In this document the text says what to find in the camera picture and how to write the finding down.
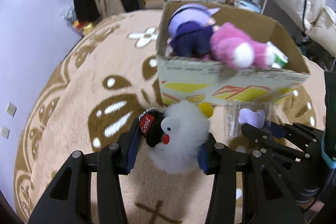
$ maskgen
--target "red label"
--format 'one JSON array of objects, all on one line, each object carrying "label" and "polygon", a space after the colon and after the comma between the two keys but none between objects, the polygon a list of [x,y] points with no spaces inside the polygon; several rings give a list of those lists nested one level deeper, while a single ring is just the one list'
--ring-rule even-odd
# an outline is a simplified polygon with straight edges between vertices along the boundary
[{"label": "red label", "polygon": [[155,118],[152,115],[146,114],[142,120],[140,121],[140,131],[141,134],[144,135],[144,137],[146,138],[147,136],[147,132],[149,130],[149,127],[151,126],[151,123],[155,120]]}]

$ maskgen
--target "pink plush toy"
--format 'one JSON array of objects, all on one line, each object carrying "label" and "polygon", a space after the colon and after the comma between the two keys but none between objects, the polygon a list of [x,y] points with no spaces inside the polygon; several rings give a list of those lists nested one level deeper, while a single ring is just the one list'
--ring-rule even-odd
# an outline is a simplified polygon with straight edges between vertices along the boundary
[{"label": "pink plush toy", "polygon": [[270,67],[275,62],[272,49],[251,39],[244,31],[232,23],[219,27],[210,39],[214,60],[236,69]]}]

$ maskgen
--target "yellow ball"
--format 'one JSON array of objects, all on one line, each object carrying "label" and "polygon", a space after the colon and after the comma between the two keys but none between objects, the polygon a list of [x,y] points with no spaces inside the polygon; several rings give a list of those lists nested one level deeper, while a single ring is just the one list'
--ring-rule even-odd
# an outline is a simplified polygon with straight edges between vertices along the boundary
[{"label": "yellow ball", "polygon": [[198,107],[201,109],[203,114],[207,117],[210,118],[213,114],[213,107],[207,102],[200,103]]}]

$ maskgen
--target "rug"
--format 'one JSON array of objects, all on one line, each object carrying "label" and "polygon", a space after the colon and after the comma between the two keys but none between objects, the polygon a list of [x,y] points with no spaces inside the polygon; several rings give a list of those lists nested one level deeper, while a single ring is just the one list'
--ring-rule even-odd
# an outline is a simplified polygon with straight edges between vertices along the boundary
[{"label": "rug", "polygon": [[[51,75],[22,133],[14,170],[16,212],[25,222],[64,161],[75,150],[97,152],[129,130],[145,109],[164,107],[157,79],[155,40],[161,11],[136,11],[103,20]],[[324,128],[324,75],[306,59],[311,77],[273,108],[273,120]],[[224,109],[215,107],[211,133],[232,149],[253,148],[246,138],[223,133]],[[142,141],[135,167],[120,176],[129,223],[204,223],[213,176],[201,170],[167,175],[147,158]],[[242,213],[237,175],[236,220]],[[96,175],[91,186],[92,220],[97,221]]]}]

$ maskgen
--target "purple plush doll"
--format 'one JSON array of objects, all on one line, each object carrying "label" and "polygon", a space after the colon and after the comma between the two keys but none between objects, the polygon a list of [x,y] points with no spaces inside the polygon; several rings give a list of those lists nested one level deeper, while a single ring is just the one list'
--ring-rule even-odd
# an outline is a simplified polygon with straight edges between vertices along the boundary
[{"label": "purple plush doll", "polygon": [[175,11],[168,24],[168,33],[172,38],[169,46],[176,55],[210,59],[210,38],[215,23],[211,15],[218,10],[192,3]]}]

